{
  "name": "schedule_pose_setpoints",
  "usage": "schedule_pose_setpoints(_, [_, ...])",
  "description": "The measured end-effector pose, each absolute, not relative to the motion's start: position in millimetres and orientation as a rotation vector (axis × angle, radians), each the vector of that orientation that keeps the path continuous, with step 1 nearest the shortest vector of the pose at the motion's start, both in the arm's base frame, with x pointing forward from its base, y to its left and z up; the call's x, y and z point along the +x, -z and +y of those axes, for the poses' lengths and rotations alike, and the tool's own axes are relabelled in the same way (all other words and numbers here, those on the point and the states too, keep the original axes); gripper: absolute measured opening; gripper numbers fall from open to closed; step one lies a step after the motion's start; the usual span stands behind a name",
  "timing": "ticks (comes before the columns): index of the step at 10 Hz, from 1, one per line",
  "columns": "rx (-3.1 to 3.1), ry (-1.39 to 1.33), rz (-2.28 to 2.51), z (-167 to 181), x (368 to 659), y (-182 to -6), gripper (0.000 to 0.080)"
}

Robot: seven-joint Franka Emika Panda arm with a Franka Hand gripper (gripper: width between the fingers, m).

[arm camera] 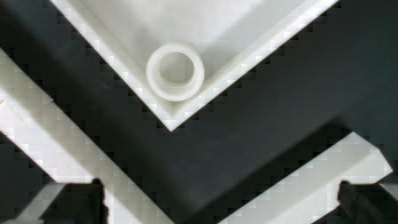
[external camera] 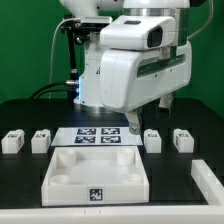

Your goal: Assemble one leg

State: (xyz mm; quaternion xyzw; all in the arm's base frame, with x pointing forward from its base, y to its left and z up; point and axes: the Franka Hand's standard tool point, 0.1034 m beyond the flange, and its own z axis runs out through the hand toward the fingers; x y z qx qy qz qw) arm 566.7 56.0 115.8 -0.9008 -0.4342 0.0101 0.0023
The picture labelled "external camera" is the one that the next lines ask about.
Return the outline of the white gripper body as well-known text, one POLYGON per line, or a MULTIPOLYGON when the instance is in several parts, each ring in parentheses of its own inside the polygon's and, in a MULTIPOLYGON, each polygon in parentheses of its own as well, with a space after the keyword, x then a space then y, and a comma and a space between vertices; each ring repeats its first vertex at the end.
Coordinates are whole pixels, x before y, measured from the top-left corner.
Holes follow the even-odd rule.
POLYGON ((186 86, 191 78, 191 44, 178 47, 173 58, 160 56, 159 49, 106 50, 100 65, 103 105, 126 113, 186 86))

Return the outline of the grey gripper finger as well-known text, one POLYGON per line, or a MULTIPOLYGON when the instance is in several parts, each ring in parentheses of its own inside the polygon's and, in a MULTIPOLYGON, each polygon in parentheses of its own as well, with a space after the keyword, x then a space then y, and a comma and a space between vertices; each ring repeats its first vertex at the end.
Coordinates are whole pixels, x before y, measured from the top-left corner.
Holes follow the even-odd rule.
POLYGON ((138 135, 141 131, 140 112, 138 110, 132 110, 127 112, 125 116, 129 124, 130 133, 138 135))
POLYGON ((173 94, 169 93, 160 98, 159 107, 162 109, 169 109, 173 102, 173 94))

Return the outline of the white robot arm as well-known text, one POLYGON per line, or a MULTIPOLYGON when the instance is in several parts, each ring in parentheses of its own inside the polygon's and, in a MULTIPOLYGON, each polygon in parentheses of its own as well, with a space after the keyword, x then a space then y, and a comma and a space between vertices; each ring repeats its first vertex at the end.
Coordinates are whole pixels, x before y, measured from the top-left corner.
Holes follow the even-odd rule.
POLYGON ((59 1, 72 14, 74 42, 85 47, 75 105, 123 113, 138 134, 139 109, 154 100, 168 108, 189 83, 189 10, 211 0, 59 1))

